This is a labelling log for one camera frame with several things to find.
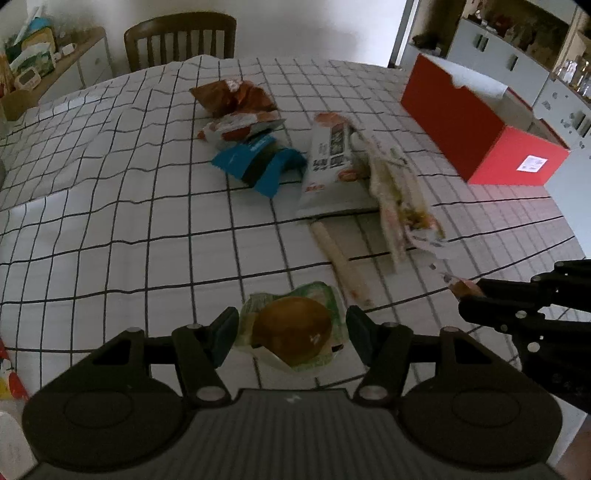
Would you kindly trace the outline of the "bamboo shoot snack packet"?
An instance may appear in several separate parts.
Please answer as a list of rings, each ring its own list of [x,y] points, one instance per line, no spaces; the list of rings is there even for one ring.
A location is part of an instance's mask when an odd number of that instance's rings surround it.
[[[335,267],[335,272],[338,274],[342,285],[349,292],[349,295],[364,307],[372,305],[370,299],[370,290],[367,287],[365,280],[361,273],[356,270],[356,267],[349,262],[348,257],[344,254],[339,244],[332,238],[331,233],[322,221],[315,220],[310,224],[311,234],[315,237],[318,247],[324,252],[325,256],[331,261]]]

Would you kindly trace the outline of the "dark wooden chair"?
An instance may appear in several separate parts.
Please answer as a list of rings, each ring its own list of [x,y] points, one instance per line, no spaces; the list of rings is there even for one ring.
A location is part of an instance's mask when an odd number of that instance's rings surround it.
[[[129,70],[209,55],[235,56],[238,22],[219,12],[183,12],[140,22],[124,33]]]

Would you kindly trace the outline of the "glass jars on shelf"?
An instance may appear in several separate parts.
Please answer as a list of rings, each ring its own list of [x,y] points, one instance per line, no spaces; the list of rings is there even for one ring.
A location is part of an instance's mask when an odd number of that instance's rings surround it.
[[[556,76],[580,96],[590,99],[590,61],[584,55],[578,55],[574,60],[565,60],[558,68]]]

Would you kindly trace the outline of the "white noodle snack packet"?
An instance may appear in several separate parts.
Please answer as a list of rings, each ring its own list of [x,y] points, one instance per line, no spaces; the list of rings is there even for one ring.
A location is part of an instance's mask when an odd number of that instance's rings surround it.
[[[349,119],[338,113],[315,115],[297,217],[322,217],[378,207],[369,191],[369,167],[353,151],[355,134]]]

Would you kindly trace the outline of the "bun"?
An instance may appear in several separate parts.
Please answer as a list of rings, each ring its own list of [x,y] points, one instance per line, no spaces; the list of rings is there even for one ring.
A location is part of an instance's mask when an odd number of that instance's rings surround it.
[[[283,295],[250,295],[233,347],[270,367],[305,373],[331,363],[348,341],[339,293],[315,281]]]

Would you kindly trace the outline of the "white tissue box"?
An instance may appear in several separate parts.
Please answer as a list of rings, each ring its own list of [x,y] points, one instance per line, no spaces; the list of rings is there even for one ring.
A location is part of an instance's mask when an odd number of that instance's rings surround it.
[[[29,68],[34,68],[41,78],[45,77],[55,69],[51,44],[42,42],[27,47],[10,64],[10,68],[15,77]]]

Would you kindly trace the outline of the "white digital clock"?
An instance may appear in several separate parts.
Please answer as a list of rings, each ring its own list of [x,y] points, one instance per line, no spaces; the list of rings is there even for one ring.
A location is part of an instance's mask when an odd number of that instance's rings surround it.
[[[14,86],[17,90],[33,91],[41,83],[41,76],[34,67],[23,70],[14,79]]]

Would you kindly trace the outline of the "white red printed snack packet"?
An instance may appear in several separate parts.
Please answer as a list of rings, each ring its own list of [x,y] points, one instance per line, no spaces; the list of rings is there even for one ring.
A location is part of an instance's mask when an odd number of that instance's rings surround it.
[[[409,156],[377,133],[356,131],[353,149],[369,166],[369,191],[379,205],[381,230],[396,267],[408,258],[407,249],[426,251],[443,261],[457,256],[443,226],[428,203]]]

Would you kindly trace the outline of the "white storage cabinet wall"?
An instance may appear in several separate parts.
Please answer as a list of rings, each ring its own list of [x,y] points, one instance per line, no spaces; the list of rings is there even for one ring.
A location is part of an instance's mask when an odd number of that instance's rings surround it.
[[[535,116],[552,127],[567,144],[570,149],[567,159],[577,153],[589,152],[588,105],[526,52],[486,27],[463,18],[447,56],[441,59],[467,67],[510,87],[532,108]]]

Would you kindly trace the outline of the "blue black snack packet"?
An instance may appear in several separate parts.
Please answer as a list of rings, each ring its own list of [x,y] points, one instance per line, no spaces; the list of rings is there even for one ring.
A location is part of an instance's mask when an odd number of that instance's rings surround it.
[[[219,152],[212,165],[259,194],[273,198],[283,172],[304,169],[307,159],[297,149],[280,146],[273,136],[263,135]]]

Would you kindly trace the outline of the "white wooden sideboard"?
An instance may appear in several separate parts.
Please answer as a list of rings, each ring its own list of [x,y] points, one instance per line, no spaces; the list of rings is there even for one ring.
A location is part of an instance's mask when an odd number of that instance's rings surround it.
[[[64,95],[113,78],[111,58],[103,27],[91,28],[74,52],[59,60],[55,70],[32,91],[15,91],[1,99],[1,113],[8,121]]]

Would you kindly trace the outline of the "red cardboard box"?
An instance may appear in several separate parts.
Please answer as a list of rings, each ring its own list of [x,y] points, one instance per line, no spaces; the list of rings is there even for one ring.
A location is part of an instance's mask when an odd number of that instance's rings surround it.
[[[445,59],[418,55],[401,103],[469,184],[542,186],[570,154],[510,87]]]

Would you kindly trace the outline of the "white black grid tablecloth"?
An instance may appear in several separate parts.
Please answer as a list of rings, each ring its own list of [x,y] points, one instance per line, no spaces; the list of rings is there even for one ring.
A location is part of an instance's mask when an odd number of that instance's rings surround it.
[[[198,56],[114,78],[29,110],[1,142],[1,337],[29,393],[126,328],[166,336],[257,292],[322,281],[352,304],[297,218],[301,175],[266,198],[215,168],[191,87],[263,87],[280,144],[305,151],[321,111],[399,144],[453,250],[394,266],[374,213],[329,218],[370,290],[368,312],[434,335],[463,321],[442,271],[528,280],[582,249],[540,187],[469,186],[401,105],[405,73],[341,61]]]

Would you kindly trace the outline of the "brown snack packet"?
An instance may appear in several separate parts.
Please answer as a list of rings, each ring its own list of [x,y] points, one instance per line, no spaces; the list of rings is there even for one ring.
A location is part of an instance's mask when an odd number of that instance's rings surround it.
[[[214,118],[232,113],[276,110],[266,91],[246,80],[219,80],[190,89],[191,95]]]

